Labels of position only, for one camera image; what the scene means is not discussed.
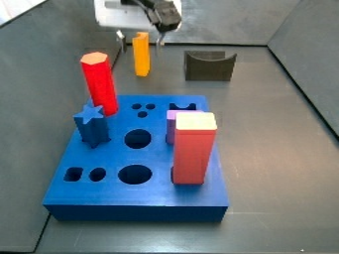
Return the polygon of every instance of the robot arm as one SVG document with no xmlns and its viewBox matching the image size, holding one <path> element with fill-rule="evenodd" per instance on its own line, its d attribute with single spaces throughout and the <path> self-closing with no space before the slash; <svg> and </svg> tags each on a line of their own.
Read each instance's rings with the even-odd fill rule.
<svg viewBox="0 0 339 254">
<path fill-rule="evenodd" d="M 151 25 L 160 35 L 178 29 L 182 15 L 174 1 L 166 0 L 120 0 L 121 5 L 139 5 L 147 15 Z"/>
</svg>

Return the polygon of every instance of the gray wall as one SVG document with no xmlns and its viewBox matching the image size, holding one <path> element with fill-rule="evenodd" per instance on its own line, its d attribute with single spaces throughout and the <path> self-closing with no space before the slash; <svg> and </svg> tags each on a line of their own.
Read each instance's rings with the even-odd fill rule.
<svg viewBox="0 0 339 254">
<path fill-rule="evenodd" d="M 299 0 L 183 0 L 183 24 L 166 43 L 267 45 Z M 152 33 L 155 42 L 158 33 Z"/>
<path fill-rule="evenodd" d="M 339 1 L 303 0 L 268 42 L 339 134 Z"/>
<path fill-rule="evenodd" d="M 0 28 L 0 251 L 33 251 L 44 193 L 85 102 L 84 53 L 112 59 L 91 0 L 51 0 Z"/>
</svg>

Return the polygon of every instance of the circular hole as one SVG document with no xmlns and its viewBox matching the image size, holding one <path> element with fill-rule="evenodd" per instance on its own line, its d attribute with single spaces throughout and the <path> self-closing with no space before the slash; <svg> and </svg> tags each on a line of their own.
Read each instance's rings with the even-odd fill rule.
<svg viewBox="0 0 339 254">
<path fill-rule="evenodd" d="M 89 172 L 89 179 L 93 182 L 99 182 L 105 177 L 105 170 L 103 168 L 96 168 Z"/>
<path fill-rule="evenodd" d="M 139 108 L 141 108 L 141 104 L 140 103 L 132 104 L 132 109 L 139 109 Z"/>
<path fill-rule="evenodd" d="M 83 174 L 83 168 L 68 168 L 65 176 L 64 176 L 64 181 L 67 182 L 77 182 L 81 178 L 81 174 Z"/>
<path fill-rule="evenodd" d="M 136 129 L 124 136 L 124 144 L 132 149 L 144 148 L 151 143 L 151 134 L 148 131 Z"/>
<path fill-rule="evenodd" d="M 155 104 L 147 104 L 146 108 L 150 109 L 150 110 L 155 109 Z"/>
<path fill-rule="evenodd" d="M 140 112 L 137 113 L 137 116 L 139 116 L 140 118 L 144 118 L 144 117 L 147 116 L 147 112 L 140 111 Z"/>
<path fill-rule="evenodd" d="M 151 179 L 152 172 L 141 165 L 131 165 L 119 171 L 117 176 L 125 184 L 140 185 Z"/>
</svg>

